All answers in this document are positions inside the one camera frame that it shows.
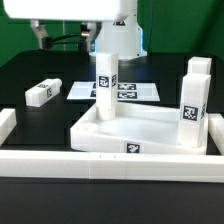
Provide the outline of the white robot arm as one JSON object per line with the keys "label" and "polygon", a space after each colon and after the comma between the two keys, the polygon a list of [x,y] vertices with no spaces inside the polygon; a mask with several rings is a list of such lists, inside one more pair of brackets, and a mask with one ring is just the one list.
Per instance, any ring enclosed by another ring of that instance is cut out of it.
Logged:
{"label": "white robot arm", "polygon": [[47,34],[44,21],[80,21],[84,39],[80,47],[95,57],[110,51],[120,61],[146,57],[142,28],[137,22],[138,0],[3,0],[12,19],[28,19],[41,49],[50,49],[53,39]]}

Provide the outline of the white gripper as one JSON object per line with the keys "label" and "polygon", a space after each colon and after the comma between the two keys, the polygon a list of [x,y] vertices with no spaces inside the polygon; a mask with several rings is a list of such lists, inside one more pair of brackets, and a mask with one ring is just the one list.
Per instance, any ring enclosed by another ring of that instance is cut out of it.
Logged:
{"label": "white gripper", "polygon": [[[32,19],[30,26],[41,50],[52,48],[52,38],[41,20],[121,21],[129,14],[128,0],[3,0],[3,6],[10,18]],[[81,24],[87,52],[94,50],[100,31],[100,22]]]}

